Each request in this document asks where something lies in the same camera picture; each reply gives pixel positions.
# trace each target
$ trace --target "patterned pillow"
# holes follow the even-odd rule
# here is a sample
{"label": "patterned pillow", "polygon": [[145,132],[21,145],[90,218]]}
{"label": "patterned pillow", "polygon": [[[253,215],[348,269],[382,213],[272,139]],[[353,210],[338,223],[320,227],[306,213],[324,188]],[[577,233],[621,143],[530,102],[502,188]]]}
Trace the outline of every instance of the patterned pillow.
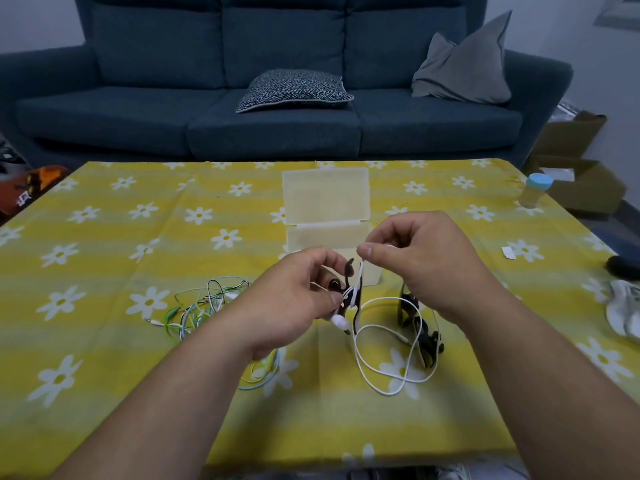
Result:
{"label": "patterned pillow", "polygon": [[236,112],[274,105],[342,107],[353,101],[342,78],[327,72],[273,69],[251,81]]}

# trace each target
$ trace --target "tablecloth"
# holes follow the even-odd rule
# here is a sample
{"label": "tablecloth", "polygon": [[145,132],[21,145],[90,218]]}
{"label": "tablecloth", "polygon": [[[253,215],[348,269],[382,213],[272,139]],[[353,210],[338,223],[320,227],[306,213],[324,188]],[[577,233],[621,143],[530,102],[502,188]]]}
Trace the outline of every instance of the tablecloth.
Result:
{"label": "tablecloth", "polygon": [[[174,293],[226,274],[253,280],[276,263],[281,172],[332,166],[369,168],[374,225],[446,210],[505,287],[640,398],[639,349],[604,316],[612,251],[548,196],[517,206],[523,175],[505,161],[91,162],[0,228],[0,474],[51,471],[167,354],[174,342],[144,319],[162,319]],[[400,286],[385,271],[364,299]],[[369,322],[394,326],[396,304],[372,306]],[[281,349],[267,386],[236,393],[208,463],[332,468],[514,450],[464,334],[440,329],[434,377],[383,397],[362,379],[351,339],[315,323]],[[367,330],[358,344],[373,365],[404,367],[408,347],[390,334]],[[424,374],[412,364],[411,377]]]}

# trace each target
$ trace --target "plastic bottle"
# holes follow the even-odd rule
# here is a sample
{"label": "plastic bottle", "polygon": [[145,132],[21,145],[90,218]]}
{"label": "plastic bottle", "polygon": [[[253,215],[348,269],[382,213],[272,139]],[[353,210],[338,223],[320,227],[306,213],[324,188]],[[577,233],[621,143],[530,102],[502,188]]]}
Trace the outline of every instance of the plastic bottle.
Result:
{"label": "plastic bottle", "polygon": [[554,179],[544,173],[532,173],[524,184],[518,203],[525,209],[535,209],[540,197],[553,183]]}

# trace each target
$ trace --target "sofa armrest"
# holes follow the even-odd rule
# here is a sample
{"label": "sofa armrest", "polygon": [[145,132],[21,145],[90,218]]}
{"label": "sofa armrest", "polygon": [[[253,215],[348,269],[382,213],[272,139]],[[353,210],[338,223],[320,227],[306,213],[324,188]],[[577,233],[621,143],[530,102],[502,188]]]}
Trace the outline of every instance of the sofa armrest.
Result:
{"label": "sofa armrest", "polygon": [[5,104],[98,85],[98,66],[87,45],[0,55],[0,102]]}
{"label": "sofa armrest", "polygon": [[506,108],[522,114],[511,160],[520,168],[569,88],[573,69],[565,62],[512,50],[505,52],[504,76],[511,90],[511,101]]}

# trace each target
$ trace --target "blue bottle cap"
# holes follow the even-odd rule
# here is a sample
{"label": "blue bottle cap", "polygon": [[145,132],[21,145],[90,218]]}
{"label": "blue bottle cap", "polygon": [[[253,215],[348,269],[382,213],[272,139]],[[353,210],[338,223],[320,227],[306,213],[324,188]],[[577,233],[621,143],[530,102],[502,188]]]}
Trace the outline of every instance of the blue bottle cap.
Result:
{"label": "blue bottle cap", "polygon": [[547,190],[554,179],[544,173],[532,173],[527,179],[527,186],[535,189]]}

